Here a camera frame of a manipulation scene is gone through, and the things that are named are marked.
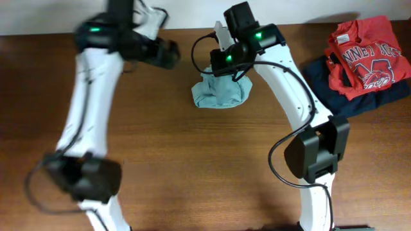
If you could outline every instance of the red t-shirt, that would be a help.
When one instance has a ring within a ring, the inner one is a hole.
[[[401,56],[397,38],[386,16],[349,21],[338,25],[328,44],[341,64],[329,65],[329,87],[352,100],[363,94],[385,90],[411,77],[411,65]],[[345,69],[353,87],[342,83]]]

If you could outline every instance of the wooden table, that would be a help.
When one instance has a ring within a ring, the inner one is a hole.
[[[336,24],[280,26],[298,66],[319,57]],[[411,59],[411,23],[394,30]],[[118,83],[109,124],[109,158],[123,165],[120,199],[136,230],[246,230],[293,224],[296,189],[270,172],[267,152],[290,132],[288,120],[254,73],[250,98],[227,110],[198,109],[191,88],[201,81],[191,64],[193,42],[211,30],[170,30],[182,53],[173,71],[139,64]],[[213,40],[196,51],[209,63]],[[71,35],[0,38],[0,230],[92,230],[84,215],[47,216],[29,206],[25,174],[53,151],[64,127],[74,81]],[[349,120],[345,159],[333,187],[337,225],[370,224],[379,231],[411,226],[411,98]],[[276,152],[275,166],[293,179]],[[47,205],[73,207],[39,174],[35,192]]]

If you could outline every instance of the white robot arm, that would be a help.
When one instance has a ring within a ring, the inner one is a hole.
[[[95,231],[131,230],[118,202],[121,167],[105,159],[107,125],[124,61],[166,69],[179,61],[177,44],[157,37],[167,18],[166,10],[146,6],[142,0],[109,0],[107,12],[85,21],[75,32],[79,54],[67,122],[56,152],[42,160],[25,182],[28,199],[42,212],[84,212]],[[50,210],[35,199],[30,181],[41,167],[80,210]]]
[[[234,78],[237,72],[245,74],[254,66],[268,83],[297,136],[287,147],[285,157],[299,184],[282,178],[271,163],[275,148],[292,134],[271,149],[270,168],[281,181],[300,189],[302,214],[299,228],[330,231],[334,227],[331,186],[338,161],[344,154],[348,122],[344,118],[334,118],[317,99],[298,71],[290,48],[275,25],[259,26],[247,2],[233,6],[224,16],[227,28],[216,22],[214,33],[199,39],[214,37],[220,45],[219,49],[211,51],[213,72],[208,74],[233,74],[233,81],[237,81],[238,77]],[[201,71],[193,56],[192,59]]]
[[[220,45],[220,51],[228,51],[230,47],[235,45],[234,40],[227,28],[224,28],[221,22],[216,22],[214,27],[216,36]],[[264,50],[261,55],[256,55],[257,62],[274,62],[282,64],[291,69],[298,75],[300,80],[307,86],[310,94],[315,102],[317,109],[313,121],[310,126],[316,127],[327,123],[329,117],[333,114],[317,99],[308,87],[304,78],[301,76],[291,56],[290,48],[285,44],[276,44]],[[307,92],[289,72],[284,72],[283,69],[273,67],[271,65],[255,65],[256,72],[268,83],[274,95],[284,109],[287,118],[293,130],[297,130],[307,123],[311,117],[310,112],[312,105],[310,104]],[[335,175],[326,174],[316,179],[316,184],[328,186],[331,194],[331,185]],[[308,185],[304,179],[299,180],[300,184]],[[328,198],[324,190],[320,187],[312,187],[310,189],[301,189],[302,214],[300,218],[300,226],[304,231],[329,231],[330,228],[330,210],[328,207]]]

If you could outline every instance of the white wall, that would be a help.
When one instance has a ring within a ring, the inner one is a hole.
[[[223,12],[242,0],[146,0],[169,11],[167,25],[211,28]],[[338,22],[387,15],[411,17],[411,0],[249,0],[260,24]],[[105,8],[105,0],[0,0],[0,35],[66,33]]]

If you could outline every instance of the stack of clothes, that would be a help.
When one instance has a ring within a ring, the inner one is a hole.
[[[339,24],[328,44],[303,74],[333,114],[352,117],[410,95],[403,80],[411,65],[385,16]]]

